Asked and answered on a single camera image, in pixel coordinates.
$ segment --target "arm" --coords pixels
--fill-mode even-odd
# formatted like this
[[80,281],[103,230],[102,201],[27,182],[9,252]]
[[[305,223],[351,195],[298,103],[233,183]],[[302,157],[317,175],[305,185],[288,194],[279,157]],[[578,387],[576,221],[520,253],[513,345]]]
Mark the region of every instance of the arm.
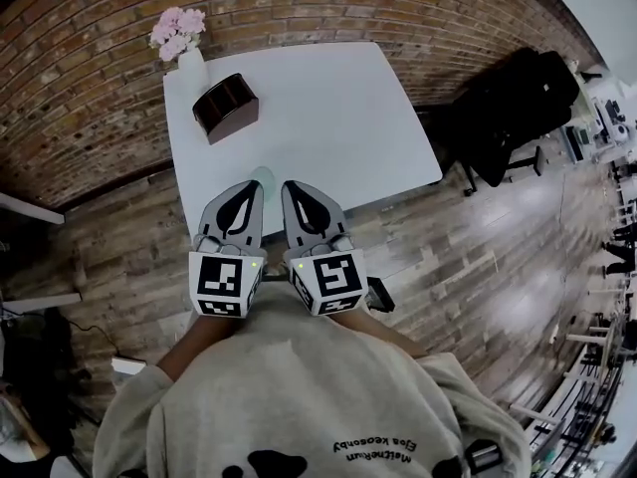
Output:
[[388,342],[389,344],[394,344],[415,359],[422,358],[427,354],[420,344],[408,339],[391,328],[387,328],[380,321],[371,317],[362,308],[349,310],[342,314],[334,314],[329,317],[336,323],[352,331],[365,333],[384,342]]
[[231,319],[199,317],[157,366],[147,366],[126,382],[98,431],[93,460],[96,478],[145,469],[146,429],[153,408],[197,356],[234,333],[235,324]]
[[173,381],[178,380],[195,358],[210,346],[232,336],[236,329],[236,319],[201,316],[157,366]]
[[24,411],[22,410],[19,401],[17,401],[13,396],[9,394],[2,394],[2,396],[7,400],[5,405],[7,409],[11,412],[16,422],[20,425],[20,427],[24,430],[24,434],[26,436],[26,441],[33,452],[33,456],[35,460],[39,460],[42,457],[49,454],[51,449],[49,445],[40,437],[40,434],[35,431],[29,418],[26,416]]

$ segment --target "desk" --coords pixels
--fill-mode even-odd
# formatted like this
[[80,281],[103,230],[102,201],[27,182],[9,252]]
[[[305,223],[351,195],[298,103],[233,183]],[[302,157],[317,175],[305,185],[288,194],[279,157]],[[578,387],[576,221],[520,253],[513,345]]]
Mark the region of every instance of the desk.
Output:
[[606,109],[606,103],[608,103],[608,100],[600,101],[597,98],[595,98],[594,103],[595,103],[595,107],[597,108],[597,111],[599,112],[599,115],[601,116],[602,121],[604,122],[604,127],[606,128],[606,131],[608,132],[608,138],[617,145],[621,144],[622,137],[617,133],[617,130],[615,129],[615,126],[613,125],[613,121],[610,115],[608,114],[608,110]]
[[571,119],[559,130],[566,152],[574,163],[588,161],[597,152],[595,137],[603,130],[602,120],[580,74],[573,74],[579,94],[570,107]]
[[637,179],[634,176],[623,177],[619,181],[619,189],[624,204],[637,198]]
[[548,437],[542,442],[542,444],[533,452],[531,456],[531,464],[537,462],[547,461],[551,453],[553,453],[560,442],[564,427],[566,426],[566,420],[562,419],[557,425],[550,431]]
[[[609,328],[597,328],[591,327],[590,331],[595,333],[605,333],[605,337],[591,337],[589,335],[566,335],[566,339],[571,342],[583,342],[585,344],[599,344],[602,346],[602,355],[601,355],[601,363],[599,364],[599,376],[597,378],[597,385],[601,386],[604,383],[604,373],[608,371],[608,358],[610,358],[610,353],[613,349],[615,332],[617,330],[617,318],[613,318],[610,323]],[[574,375],[566,375],[570,378],[576,378],[584,380],[585,382],[590,380],[588,376],[574,376]]]
[[346,210],[440,180],[418,117],[373,43],[274,48],[206,63],[210,83],[241,73],[259,120],[210,145],[179,72],[164,77],[170,146],[186,223],[197,233],[206,204],[260,167],[275,176],[263,233],[283,230],[281,186],[311,184]]

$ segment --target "chair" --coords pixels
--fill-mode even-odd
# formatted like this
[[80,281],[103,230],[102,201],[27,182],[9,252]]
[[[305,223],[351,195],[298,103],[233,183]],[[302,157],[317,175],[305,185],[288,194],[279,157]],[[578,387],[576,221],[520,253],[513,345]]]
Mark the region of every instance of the chair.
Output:
[[51,449],[34,462],[14,464],[0,459],[0,476],[48,477],[58,457],[66,457],[81,475],[88,476],[73,455],[71,429],[80,419],[95,426],[100,421],[72,400],[86,393],[83,381],[91,375],[85,369],[75,371],[69,321],[57,309],[48,309],[42,317],[2,322],[0,332],[6,341],[2,378],[18,391],[33,429]]
[[497,187],[510,168],[533,166],[545,157],[509,163],[516,148],[566,124],[579,86],[557,52],[524,48],[500,67],[474,79],[450,106],[433,114],[427,133],[460,160],[476,191],[471,169]]

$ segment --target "black print on sweatshirt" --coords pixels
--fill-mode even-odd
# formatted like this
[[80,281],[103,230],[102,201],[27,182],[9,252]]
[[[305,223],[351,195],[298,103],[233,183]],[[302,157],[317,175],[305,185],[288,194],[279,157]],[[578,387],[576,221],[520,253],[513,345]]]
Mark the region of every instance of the black print on sweatshirt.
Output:
[[333,444],[332,451],[338,453],[340,451],[354,451],[353,453],[344,454],[347,462],[353,460],[395,460],[408,464],[411,462],[411,456],[402,450],[413,453],[416,450],[416,444],[411,439],[400,439],[399,437],[363,437],[361,439],[352,439],[350,441],[337,441]]
[[[308,461],[303,457],[290,457],[274,450],[253,451],[248,462],[259,478],[299,478],[308,469]],[[243,478],[239,466],[226,467],[221,478]]]

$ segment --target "white wall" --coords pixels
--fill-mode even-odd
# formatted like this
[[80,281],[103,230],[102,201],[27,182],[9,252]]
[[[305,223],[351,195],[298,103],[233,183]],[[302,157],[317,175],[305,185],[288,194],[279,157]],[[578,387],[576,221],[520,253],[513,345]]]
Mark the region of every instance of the white wall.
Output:
[[637,83],[637,0],[563,0],[611,72]]

